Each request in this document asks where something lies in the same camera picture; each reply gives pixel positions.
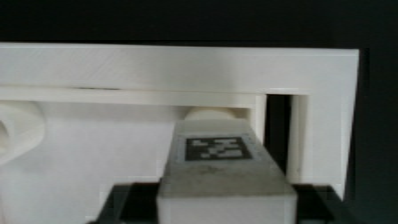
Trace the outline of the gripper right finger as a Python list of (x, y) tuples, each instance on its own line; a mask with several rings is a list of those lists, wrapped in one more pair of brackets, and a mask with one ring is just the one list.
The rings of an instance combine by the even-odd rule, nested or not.
[(295, 224), (362, 224), (329, 185), (295, 184)]

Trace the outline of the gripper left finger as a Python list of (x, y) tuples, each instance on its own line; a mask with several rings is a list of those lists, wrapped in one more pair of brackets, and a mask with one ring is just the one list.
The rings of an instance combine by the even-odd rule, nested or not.
[(158, 182), (135, 182), (112, 187), (100, 215), (87, 224), (158, 224)]

